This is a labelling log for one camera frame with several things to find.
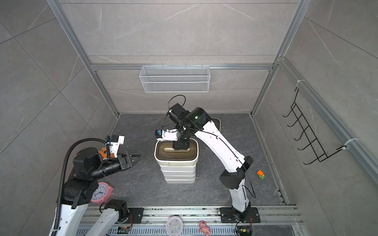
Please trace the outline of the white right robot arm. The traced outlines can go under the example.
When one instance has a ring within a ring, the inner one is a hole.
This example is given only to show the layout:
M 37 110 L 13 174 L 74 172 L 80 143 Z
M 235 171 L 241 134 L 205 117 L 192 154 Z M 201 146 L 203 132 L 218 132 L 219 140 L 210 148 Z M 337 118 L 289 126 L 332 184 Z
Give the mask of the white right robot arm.
M 245 178 L 253 159 L 239 153 L 202 108 L 197 107 L 190 112 L 176 103 L 168 108 L 166 115 L 175 123 L 175 129 L 163 129 L 162 139 L 172 141 L 174 150 L 188 149 L 192 136 L 196 136 L 206 144 L 224 166 L 220 181 L 230 191 L 231 212 L 234 218 L 238 221 L 246 221 L 251 204 L 247 197 Z

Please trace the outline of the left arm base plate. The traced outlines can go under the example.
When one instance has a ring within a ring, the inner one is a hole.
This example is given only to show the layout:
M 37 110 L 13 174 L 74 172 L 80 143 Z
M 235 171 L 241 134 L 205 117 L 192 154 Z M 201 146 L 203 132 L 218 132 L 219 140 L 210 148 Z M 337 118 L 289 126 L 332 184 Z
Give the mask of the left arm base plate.
M 118 224 L 140 224 L 143 218 L 144 208 L 132 207 L 121 209 Z

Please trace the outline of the brown lid tissue box back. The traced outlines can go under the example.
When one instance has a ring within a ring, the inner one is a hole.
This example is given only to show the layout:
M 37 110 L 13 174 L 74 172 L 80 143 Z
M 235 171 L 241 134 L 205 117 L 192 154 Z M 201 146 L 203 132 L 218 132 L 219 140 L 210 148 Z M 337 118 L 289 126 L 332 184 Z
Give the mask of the brown lid tissue box back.
M 218 118 L 211 118 L 218 131 L 221 131 L 221 120 Z

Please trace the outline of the bamboo lid tissue box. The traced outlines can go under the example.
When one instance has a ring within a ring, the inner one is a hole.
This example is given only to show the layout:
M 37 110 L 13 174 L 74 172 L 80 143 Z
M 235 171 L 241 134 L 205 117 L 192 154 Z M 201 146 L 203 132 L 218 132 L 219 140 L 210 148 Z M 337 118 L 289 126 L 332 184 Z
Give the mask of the bamboo lid tissue box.
M 196 179 L 196 174 L 192 176 L 168 176 L 164 175 L 165 180 L 169 181 L 192 181 Z
M 165 179 L 165 181 L 168 184 L 193 184 L 193 183 L 195 183 L 195 179 L 193 179 L 193 180 L 168 180 L 168 179 Z

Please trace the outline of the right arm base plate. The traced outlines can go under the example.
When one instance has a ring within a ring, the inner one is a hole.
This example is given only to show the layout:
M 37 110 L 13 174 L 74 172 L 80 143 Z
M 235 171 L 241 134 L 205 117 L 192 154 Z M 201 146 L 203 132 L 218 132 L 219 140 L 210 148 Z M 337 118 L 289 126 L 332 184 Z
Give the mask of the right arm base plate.
M 260 223 L 260 215 L 256 207 L 247 206 L 246 210 L 240 212 L 234 207 L 221 207 L 219 210 L 221 223 Z

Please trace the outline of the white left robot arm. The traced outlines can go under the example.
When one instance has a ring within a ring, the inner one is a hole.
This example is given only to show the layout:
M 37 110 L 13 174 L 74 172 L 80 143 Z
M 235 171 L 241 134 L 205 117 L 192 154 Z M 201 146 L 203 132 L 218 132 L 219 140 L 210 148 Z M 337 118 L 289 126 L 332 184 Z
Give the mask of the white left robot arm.
M 96 148 L 85 148 L 73 159 L 73 170 L 66 181 L 66 166 L 62 169 L 60 188 L 52 236 L 74 236 L 87 210 L 92 196 L 99 188 L 99 180 L 132 168 L 146 154 L 122 153 L 119 157 L 103 159 Z M 127 206 L 126 201 L 109 200 L 92 228 L 89 236 L 106 236 L 115 224 L 139 224 L 144 209 Z

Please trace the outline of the brown lid tissue box front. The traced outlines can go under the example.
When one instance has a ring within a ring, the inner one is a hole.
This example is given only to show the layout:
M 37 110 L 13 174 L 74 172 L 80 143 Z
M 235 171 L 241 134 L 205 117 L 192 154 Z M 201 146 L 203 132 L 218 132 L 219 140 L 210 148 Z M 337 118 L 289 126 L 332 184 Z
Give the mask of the brown lid tissue box front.
M 172 141 L 157 141 L 155 145 L 154 157 L 160 166 L 195 166 L 198 156 L 198 142 L 195 139 L 190 139 L 189 148 L 184 150 L 175 150 Z

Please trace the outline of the grey lid tissue box back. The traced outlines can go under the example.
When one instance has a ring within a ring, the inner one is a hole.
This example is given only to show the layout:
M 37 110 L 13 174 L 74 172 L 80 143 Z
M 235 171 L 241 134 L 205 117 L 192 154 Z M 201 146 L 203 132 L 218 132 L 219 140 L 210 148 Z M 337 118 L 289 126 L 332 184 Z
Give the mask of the grey lid tissue box back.
M 195 172 L 196 165 L 193 166 L 162 166 L 160 169 L 165 172 Z

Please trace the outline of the brown lid tissue box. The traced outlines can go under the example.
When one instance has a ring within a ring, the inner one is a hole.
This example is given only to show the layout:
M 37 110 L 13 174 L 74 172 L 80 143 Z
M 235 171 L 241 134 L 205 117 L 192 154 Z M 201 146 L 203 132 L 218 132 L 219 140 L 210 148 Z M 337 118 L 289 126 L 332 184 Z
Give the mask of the brown lid tissue box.
M 211 118 L 218 131 L 221 131 L 221 120 L 218 118 Z
M 172 141 L 157 141 L 155 145 L 154 157 L 160 166 L 195 166 L 198 156 L 198 142 L 195 139 L 190 139 L 189 148 L 184 150 L 175 150 Z

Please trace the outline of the grey lid tissue box front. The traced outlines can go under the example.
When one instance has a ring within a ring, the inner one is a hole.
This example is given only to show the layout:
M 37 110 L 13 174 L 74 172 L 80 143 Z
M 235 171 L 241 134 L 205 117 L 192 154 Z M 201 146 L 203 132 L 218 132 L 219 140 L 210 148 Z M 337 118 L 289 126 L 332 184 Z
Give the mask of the grey lid tissue box front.
M 194 171 L 164 171 L 162 170 L 164 176 L 195 176 L 196 170 Z

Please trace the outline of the grey lid tissue box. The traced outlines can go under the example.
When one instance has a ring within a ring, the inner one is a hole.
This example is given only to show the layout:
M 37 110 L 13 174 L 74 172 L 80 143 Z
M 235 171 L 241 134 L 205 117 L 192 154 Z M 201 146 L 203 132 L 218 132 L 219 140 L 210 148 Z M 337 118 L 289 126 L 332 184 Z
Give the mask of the grey lid tissue box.
M 194 171 L 164 171 L 162 170 L 164 176 L 195 176 L 196 170 Z
M 195 172 L 196 165 L 193 166 L 162 166 L 160 169 L 165 172 Z

